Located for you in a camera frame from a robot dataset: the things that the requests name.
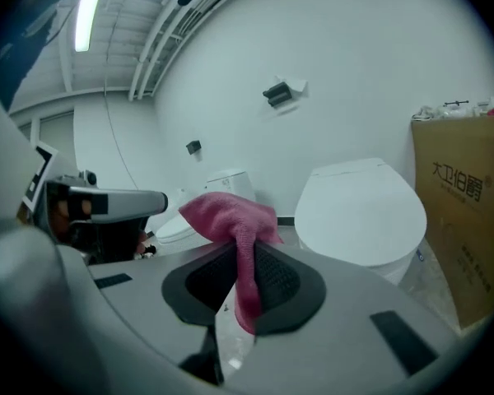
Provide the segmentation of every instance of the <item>cable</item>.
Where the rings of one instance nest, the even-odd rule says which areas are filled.
[[[110,107],[108,106],[108,97],[106,95],[106,76],[107,76],[107,71],[106,68],[108,67],[108,57],[110,56],[110,47],[112,45],[112,39],[114,38],[114,32],[115,32],[115,27],[117,26],[117,21],[119,20],[119,15],[121,14],[121,11],[123,10],[123,5],[124,5],[124,0],[121,5],[121,8],[119,9],[119,12],[117,13],[117,17],[115,18],[115,23],[114,27],[112,28],[112,33],[110,34],[110,41],[108,42],[108,48],[106,50],[106,62],[105,62],[105,105],[106,105],[106,113],[108,114],[108,121],[110,122],[110,128],[112,129],[112,135],[114,136],[115,140],[115,146],[117,147],[117,151],[119,152],[119,156],[121,157],[121,161],[123,162],[124,168],[126,169],[126,172],[128,173],[128,176],[132,180],[133,185],[135,186],[136,190],[139,190],[137,187],[135,180],[133,179],[132,175],[130,174],[130,170],[128,169],[128,166],[126,165],[126,162],[124,162],[123,154],[121,153],[121,149],[119,148],[119,144],[117,143],[117,137],[115,137],[115,132],[114,132],[114,125],[112,124],[112,118],[110,117]]]
[[[123,162],[124,168],[126,169],[128,176],[132,180],[132,183],[135,186],[135,189],[139,190],[139,188],[135,184],[135,181],[133,180],[132,175],[130,174],[130,170],[128,169],[128,166],[126,165],[126,162],[124,162],[123,154],[121,153],[121,149],[119,148],[119,144],[117,143],[117,138],[115,137],[115,132],[114,132],[114,125],[112,124],[112,119],[110,117],[110,109],[108,108],[108,98],[106,97],[106,95],[105,95],[105,105],[106,105],[106,113],[108,114],[108,121],[110,122],[110,128],[112,129],[112,135],[114,136],[114,140],[115,140],[115,146],[117,147],[117,151],[119,152],[119,156],[121,157],[121,161]]]

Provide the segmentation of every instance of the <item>toilet paper holder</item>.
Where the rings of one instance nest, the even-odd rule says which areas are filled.
[[[271,105],[273,108],[288,100],[293,99],[291,88],[285,82],[278,83],[267,91],[264,91],[263,96],[268,99],[269,105]]]

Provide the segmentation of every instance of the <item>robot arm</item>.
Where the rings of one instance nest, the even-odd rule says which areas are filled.
[[[133,259],[148,218],[166,211],[168,197],[153,191],[99,189],[94,173],[79,172],[51,146],[40,142],[36,151],[44,162],[23,197],[29,222],[54,243],[80,250],[86,263]],[[66,202],[69,226],[55,230],[52,220],[60,202]]]

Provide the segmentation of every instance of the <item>white wall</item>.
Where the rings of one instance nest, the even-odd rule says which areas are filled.
[[[77,167],[94,171],[100,188],[135,189],[133,179],[141,190],[171,193],[167,185],[168,176],[162,174],[161,166],[156,162],[158,129],[152,100],[148,98],[130,103],[123,92],[108,93],[107,99],[113,132],[102,93],[37,105],[13,114],[12,119],[17,125],[22,125],[34,117],[44,119],[73,111]]]
[[[285,115],[262,96],[280,74],[309,81]],[[231,0],[160,85],[159,154],[176,187],[245,168],[293,215],[315,166],[378,156],[413,185],[412,114],[489,95],[494,44],[463,0]]]

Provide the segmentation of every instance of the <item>wall-mounted holder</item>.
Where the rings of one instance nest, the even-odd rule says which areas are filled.
[[[459,104],[468,104],[468,100],[466,101],[452,101],[452,102],[445,102],[443,104],[444,107],[448,107],[449,105],[457,105],[459,107]]]
[[[195,154],[201,149],[201,143],[199,141],[191,141],[187,145],[187,149],[189,150],[190,155]]]
[[[281,82],[270,88],[268,91],[265,91],[263,96],[268,99],[269,105],[273,108],[293,99],[291,88],[285,82]]]

